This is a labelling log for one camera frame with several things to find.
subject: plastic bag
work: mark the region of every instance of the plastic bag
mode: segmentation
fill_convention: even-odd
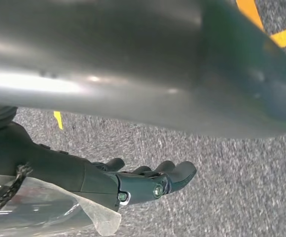
[[[0,195],[14,181],[0,175]],[[0,210],[0,237],[54,236],[92,229],[102,236],[116,232],[121,215],[54,184],[27,177]]]

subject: robotic finger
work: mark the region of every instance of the robotic finger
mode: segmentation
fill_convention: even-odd
[[[154,171],[140,166],[132,172],[113,172],[118,178],[118,200],[121,205],[131,205],[159,199],[179,191],[189,183],[197,172],[191,162],[175,166],[167,160]]]

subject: gray carpet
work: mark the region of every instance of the gray carpet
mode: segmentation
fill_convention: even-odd
[[[268,33],[286,29],[286,0],[257,0]],[[35,142],[128,169],[189,160],[198,169],[181,192],[123,207],[116,237],[286,237],[286,136],[226,140],[187,135],[113,119],[20,109],[16,121]],[[97,236],[94,232],[77,236]]]

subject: metal pipe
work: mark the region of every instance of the metal pipe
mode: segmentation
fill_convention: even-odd
[[[286,133],[286,55],[223,0],[0,0],[0,105]]]

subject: silver metal cylinder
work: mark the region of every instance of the silver metal cylinder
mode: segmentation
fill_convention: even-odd
[[[286,133],[286,55],[220,0],[0,0],[0,105]]]

